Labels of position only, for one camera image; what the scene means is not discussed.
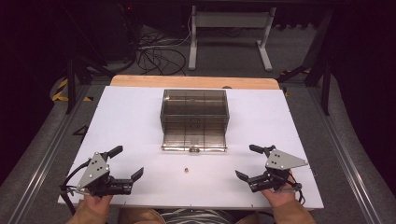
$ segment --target gray floor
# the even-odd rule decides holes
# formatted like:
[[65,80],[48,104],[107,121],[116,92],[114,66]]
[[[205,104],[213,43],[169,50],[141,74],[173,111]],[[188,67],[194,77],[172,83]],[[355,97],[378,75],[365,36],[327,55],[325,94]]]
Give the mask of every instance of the gray floor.
[[[199,36],[196,69],[188,71],[186,65],[184,71],[188,76],[278,77],[281,71],[301,65],[315,30],[309,27],[304,30],[273,29],[267,44],[274,67],[271,73],[264,71],[260,54],[255,47],[256,36],[260,34],[260,31],[248,30],[237,38],[230,38],[217,32],[204,32]],[[188,59],[188,43],[174,49]],[[182,62],[176,54],[169,53],[167,56],[175,62]],[[173,70],[175,67],[172,65],[164,69]],[[123,74],[142,72],[134,64]],[[304,77],[305,75],[299,75],[281,86],[288,88],[286,99],[290,112],[316,174],[324,202],[324,209],[312,211],[314,218],[318,223],[396,223],[395,197],[361,147],[347,117],[336,80],[332,79],[331,85],[331,115],[325,117],[317,102],[320,86],[306,88],[302,82]],[[57,200],[58,186],[70,169],[80,145],[81,136],[75,136],[73,132],[90,124],[103,89],[109,81],[107,77],[96,77],[90,87],[79,87],[84,95],[92,96],[93,101],[82,102],[72,117],[64,114],[66,102],[55,103],[34,141],[0,188],[0,223],[65,223],[70,218],[67,207],[57,204]],[[69,125],[63,130],[61,127],[65,123]],[[335,131],[333,134],[329,131],[329,123]],[[344,150],[344,156],[350,158],[351,164],[345,166],[346,158],[340,157],[337,148]],[[40,163],[49,156],[49,151],[54,152],[54,159],[46,164]],[[41,176],[35,177],[39,167],[49,169],[44,169]],[[350,167],[355,169],[357,177],[351,177]],[[30,181],[33,177],[42,182],[32,187]],[[355,186],[356,179],[361,180],[363,188]],[[25,194],[28,188],[34,189],[34,192]],[[372,206],[374,212],[370,213],[367,206]],[[117,214],[118,209],[112,208],[109,223],[117,222]]]

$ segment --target human hand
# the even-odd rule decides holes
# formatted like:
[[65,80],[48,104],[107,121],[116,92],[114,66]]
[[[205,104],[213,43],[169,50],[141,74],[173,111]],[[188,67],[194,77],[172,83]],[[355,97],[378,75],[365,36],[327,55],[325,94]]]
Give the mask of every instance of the human hand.
[[102,198],[98,196],[92,197],[90,195],[85,195],[84,203],[93,212],[102,216],[107,216],[110,210],[111,199],[113,199],[113,195],[103,196]]
[[[293,182],[291,173],[289,175],[289,181]],[[283,188],[291,189],[291,185],[287,183]],[[264,189],[264,190],[262,190],[262,194],[268,200],[268,202],[271,204],[271,207],[279,207],[282,204],[294,201],[296,198],[295,192],[293,192],[293,191],[292,192],[290,192],[290,191],[282,192],[281,190],[278,190],[276,192],[272,192],[269,189]]]

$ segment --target person's right hand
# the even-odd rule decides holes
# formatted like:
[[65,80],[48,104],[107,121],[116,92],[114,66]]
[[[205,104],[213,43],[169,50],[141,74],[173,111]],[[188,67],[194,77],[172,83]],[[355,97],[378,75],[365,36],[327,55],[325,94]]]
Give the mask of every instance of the person's right hand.
[[[293,182],[291,175],[289,175],[289,181]],[[290,184],[286,184],[284,189],[291,189]],[[282,192],[281,190],[272,192],[269,189],[262,190],[262,194],[268,200],[272,207],[279,207],[282,204],[296,200],[295,192]]]

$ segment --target white metal stand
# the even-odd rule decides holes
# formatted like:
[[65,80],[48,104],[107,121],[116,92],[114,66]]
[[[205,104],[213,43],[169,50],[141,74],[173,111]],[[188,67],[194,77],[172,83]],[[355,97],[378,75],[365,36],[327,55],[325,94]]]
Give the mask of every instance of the white metal stand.
[[257,41],[257,46],[262,56],[265,71],[272,71],[272,65],[268,58],[265,44],[271,30],[276,9],[273,7],[269,12],[202,12],[197,11],[196,6],[191,12],[191,47],[189,69],[194,70],[197,57],[197,27],[241,27],[241,28],[264,28],[262,40]]

